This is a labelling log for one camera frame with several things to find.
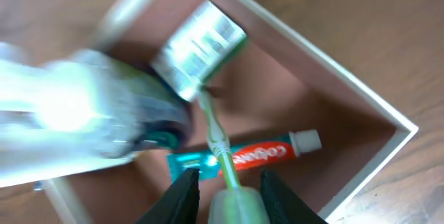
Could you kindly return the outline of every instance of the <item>box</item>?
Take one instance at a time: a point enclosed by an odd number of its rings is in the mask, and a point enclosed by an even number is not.
[[[94,48],[146,65],[203,1],[119,0],[102,21]],[[418,127],[253,0],[210,1],[249,37],[245,49],[210,83],[219,94],[221,124],[233,143],[317,129],[321,152],[270,168],[320,217],[333,221],[335,211]],[[185,150],[206,145],[203,115],[196,105],[191,111],[195,135]],[[167,153],[146,151],[127,165],[49,180],[48,196],[64,221],[132,223],[170,185]],[[240,173],[243,184],[258,187],[261,169]],[[222,178],[201,182],[199,223],[206,223],[210,200],[222,188]]]

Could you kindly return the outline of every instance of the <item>wooden table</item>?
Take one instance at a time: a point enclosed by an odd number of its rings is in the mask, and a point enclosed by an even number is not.
[[[0,40],[39,60],[66,55],[87,43],[113,1],[0,0]],[[443,223],[444,0],[256,1],[420,127],[337,223]],[[31,185],[0,189],[0,196],[2,223],[59,221]]]

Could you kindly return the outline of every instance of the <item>red label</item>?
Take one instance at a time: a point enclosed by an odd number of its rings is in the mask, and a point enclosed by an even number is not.
[[[236,170],[244,170],[295,158],[291,144],[282,141],[264,141],[241,148],[233,154]]]

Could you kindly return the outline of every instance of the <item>white cap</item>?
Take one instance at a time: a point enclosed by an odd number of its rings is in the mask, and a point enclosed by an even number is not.
[[[290,132],[291,145],[296,156],[322,148],[317,130]]]

